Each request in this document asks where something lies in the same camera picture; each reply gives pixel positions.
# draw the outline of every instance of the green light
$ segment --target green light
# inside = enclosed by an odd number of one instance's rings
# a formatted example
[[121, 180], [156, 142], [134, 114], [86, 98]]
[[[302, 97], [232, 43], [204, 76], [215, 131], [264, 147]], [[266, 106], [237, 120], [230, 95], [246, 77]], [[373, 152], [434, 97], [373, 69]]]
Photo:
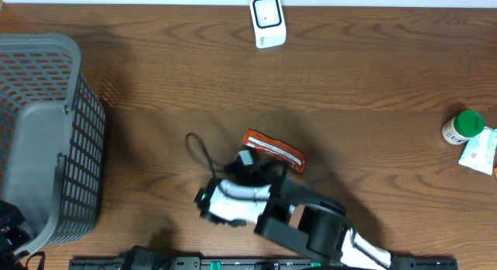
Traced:
[[211, 262], [210, 263], [210, 270], [221, 270], [221, 263], [220, 262]]

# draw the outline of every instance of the black cord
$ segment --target black cord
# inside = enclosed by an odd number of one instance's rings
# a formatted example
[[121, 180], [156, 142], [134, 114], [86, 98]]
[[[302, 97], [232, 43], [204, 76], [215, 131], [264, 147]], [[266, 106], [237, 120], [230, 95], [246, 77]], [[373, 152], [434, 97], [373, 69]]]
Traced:
[[[200, 149], [202, 150], [203, 154], [205, 155], [205, 157], [207, 159], [207, 165], [205, 165], [202, 162], [202, 159], [200, 159], [199, 157], [197, 157], [196, 154], [193, 152], [192, 146], [189, 143], [189, 138], [190, 137], [194, 137], [198, 141], [198, 143], [200, 145]], [[190, 157], [192, 159], [194, 159], [196, 162], [198, 162], [199, 164], [203, 165], [204, 167], [207, 167], [207, 168], [210, 169], [210, 171], [212, 172], [212, 178], [216, 178], [216, 173], [222, 173], [222, 172], [224, 172], [221, 169], [214, 168], [214, 165], [221, 166], [221, 167], [224, 167], [224, 166], [221, 163], [213, 161], [212, 158], [210, 158], [209, 152], [207, 151], [207, 148], [205, 147], [205, 144], [203, 143], [202, 138], [198, 134], [196, 134], [194, 132], [190, 132], [190, 133], [188, 133], [186, 135], [186, 137], [185, 137], [185, 148], [186, 148], [186, 151], [188, 152], [188, 154], [190, 155]]]
[[37, 253], [31, 255], [28, 260], [26, 261], [26, 269], [28, 268], [28, 264], [30, 263], [31, 258], [34, 258], [36, 256], [40, 256], [40, 263], [38, 264], [37, 270], [44, 270], [45, 269], [45, 253], [43, 251], [38, 251]]

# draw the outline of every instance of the white paper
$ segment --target white paper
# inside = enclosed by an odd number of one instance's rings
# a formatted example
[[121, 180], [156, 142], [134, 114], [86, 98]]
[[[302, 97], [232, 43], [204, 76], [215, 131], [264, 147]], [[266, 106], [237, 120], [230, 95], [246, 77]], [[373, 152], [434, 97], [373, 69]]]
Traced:
[[467, 142], [459, 164], [492, 175], [496, 145], [497, 130], [485, 127]]

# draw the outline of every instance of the wood grain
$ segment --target wood grain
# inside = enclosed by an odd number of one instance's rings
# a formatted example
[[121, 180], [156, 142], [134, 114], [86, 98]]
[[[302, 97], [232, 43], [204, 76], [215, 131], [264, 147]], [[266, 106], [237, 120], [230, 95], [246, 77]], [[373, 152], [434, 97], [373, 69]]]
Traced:
[[76, 40], [110, 118], [98, 226], [46, 247], [47, 268], [135, 244], [292, 254], [253, 227], [199, 219], [193, 204], [209, 173], [185, 134], [229, 162], [250, 127], [303, 151], [302, 180], [345, 204], [375, 244], [494, 269], [495, 177], [458, 165], [463, 147], [440, 128], [466, 108], [497, 127], [496, 13], [288, 7], [287, 42], [257, 50], [247, 7], [5, 5], [0, 33]]

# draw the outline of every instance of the green bottle cap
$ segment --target green bottle cap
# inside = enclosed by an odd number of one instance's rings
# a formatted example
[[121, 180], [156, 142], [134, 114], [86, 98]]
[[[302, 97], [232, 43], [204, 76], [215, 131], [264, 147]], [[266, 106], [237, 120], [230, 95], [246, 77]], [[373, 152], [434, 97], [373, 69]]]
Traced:
[[475, 111], [466, 110], [456, 116], [454, 128], [464, 137], [475, 137], [483, 131], [485, 120]]

